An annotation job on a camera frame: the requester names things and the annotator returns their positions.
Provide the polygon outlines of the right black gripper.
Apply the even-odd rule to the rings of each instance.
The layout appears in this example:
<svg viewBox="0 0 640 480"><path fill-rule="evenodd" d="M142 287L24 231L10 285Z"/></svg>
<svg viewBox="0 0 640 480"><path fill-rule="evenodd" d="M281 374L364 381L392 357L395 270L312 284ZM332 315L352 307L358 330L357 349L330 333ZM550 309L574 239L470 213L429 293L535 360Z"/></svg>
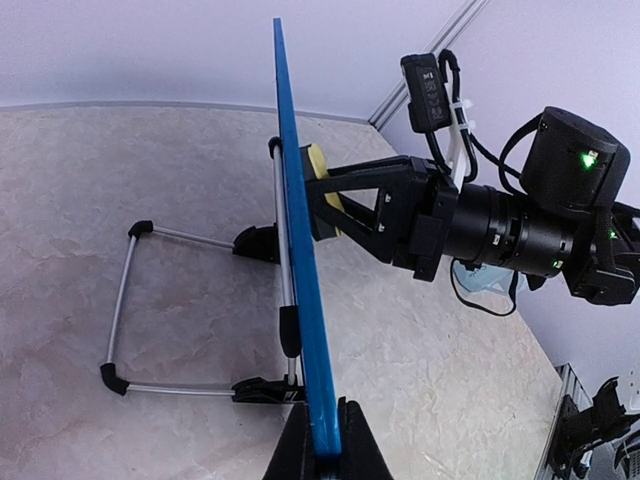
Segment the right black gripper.
<svg viewBox="0 0 640 480"><path fill-rule="evenodd" d="M459 190L435 163L400 155L330 168L305 181L315 241L346 235L384 264L433 281L444 252ZM404 199L391 191L404 191ZM343 191L378 189L373 209Z"/></svg>

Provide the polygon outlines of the blue framed whiteboard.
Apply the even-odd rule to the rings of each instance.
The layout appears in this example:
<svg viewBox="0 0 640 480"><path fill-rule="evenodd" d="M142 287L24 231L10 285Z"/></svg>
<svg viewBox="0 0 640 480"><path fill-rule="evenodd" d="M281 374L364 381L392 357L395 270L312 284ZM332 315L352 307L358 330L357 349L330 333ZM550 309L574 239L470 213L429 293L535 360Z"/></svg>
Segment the blue framed whiteboard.
<svg viewBox="0 0 640 480"><path fill-rule="evenodd" d="M334 460L342 453L328 338L314 255L291 81L282 20L273 20L279 136L285 185L295 300L302 343L302 366L314 453Z"/></svg>

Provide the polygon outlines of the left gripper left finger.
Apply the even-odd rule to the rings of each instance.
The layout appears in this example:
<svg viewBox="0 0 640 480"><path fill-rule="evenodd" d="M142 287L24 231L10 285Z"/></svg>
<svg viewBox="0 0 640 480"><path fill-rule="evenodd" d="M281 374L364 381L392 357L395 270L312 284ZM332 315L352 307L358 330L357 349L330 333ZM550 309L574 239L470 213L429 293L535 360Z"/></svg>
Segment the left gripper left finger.
<svg viewBox="0 0 640 480"><path fill-rule="evenodd" d="M264 480L311 480L316 478L315 455L307 406L293 405Z"/></svg>

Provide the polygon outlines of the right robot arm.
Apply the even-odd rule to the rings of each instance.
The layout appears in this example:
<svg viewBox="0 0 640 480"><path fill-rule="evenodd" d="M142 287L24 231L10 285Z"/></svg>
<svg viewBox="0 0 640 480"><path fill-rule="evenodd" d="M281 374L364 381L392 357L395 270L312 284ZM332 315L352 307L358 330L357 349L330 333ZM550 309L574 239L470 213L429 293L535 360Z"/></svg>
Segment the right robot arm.
<svg viewBox="0 0 640 480"><path fill-rule="evenodd" d="M531 290L562 275L594 305L639 290L637 210L616 200L628 149L605 129L548 107L512 136L532 137L514 192L456 186L433 160L395 156L304 181L316 240L344 233L379 261L432 281L443 256L523 274Z"/></svg>

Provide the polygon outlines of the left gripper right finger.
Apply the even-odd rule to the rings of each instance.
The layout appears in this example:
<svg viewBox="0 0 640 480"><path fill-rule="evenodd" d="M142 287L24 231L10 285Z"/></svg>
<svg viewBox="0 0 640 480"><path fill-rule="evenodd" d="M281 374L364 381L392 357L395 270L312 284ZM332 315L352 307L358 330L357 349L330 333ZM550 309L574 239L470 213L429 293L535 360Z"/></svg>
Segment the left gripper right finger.
<svg viewBox="0 0 640 480"><path fill-rule="evenodd" d="M338 415L342 445L338 477L350 480L392 479L359 403L341 397Z"/></svg>

